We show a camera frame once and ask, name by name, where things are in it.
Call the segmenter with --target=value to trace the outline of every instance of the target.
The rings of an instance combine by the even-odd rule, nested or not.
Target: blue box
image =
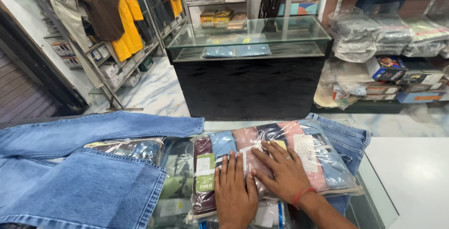
[[[284,6],[281,4],[278,11],[278,16],[284,15]],[[318,0],[314,3],[292,3],[290,6],[290,15],[315,15],[317,14]]]
[[[397,100],[401,104],[433,103],[441,99],[446,92],[444,90],[422,91],[422,92],[401,92]]]

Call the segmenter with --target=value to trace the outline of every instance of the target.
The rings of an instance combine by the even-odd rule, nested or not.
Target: white wall
[[[37,3],[33,0],[1,1],[22,25],[30,37],[38,44],[38,46],[40,46],[42,51],[48,56],[59,72],[66,77],[73,88],[75,88],[90,105],[93,102],[93,99],[88,93],[94,88],[94,86],[89,81],[84,71],[69,70],[59,55],[51,48],[48,42],[45,41],[43,37],[47,36],[49,33],[45,22],[41,19],[40,10],[37,7]]]

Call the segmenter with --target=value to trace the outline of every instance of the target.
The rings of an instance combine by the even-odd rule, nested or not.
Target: glass top
[[[188,24],[168,49],[331,40],[314,15]]]

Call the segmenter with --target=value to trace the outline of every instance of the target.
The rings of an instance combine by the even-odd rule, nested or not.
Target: jeans waistband
[[[320,126],[326,127],[329,129],[333,129],[334,131],[338,131],[343,134],[347,134],[356,138],[360,138],[365,147],[371,141],[371,132],[363,129],[358,129],[354,127],[348,127],[344,124],[340,124],[334,120],[330,120],[325,117],[321,117],[316,113],[309,113],[306,118],[313,118],[320,123]]]

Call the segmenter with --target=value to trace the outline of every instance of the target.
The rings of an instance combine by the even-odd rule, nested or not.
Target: glass counter
[[[166,46],[171,63],[327,57],[332,38],[316,16],[188,24]]]

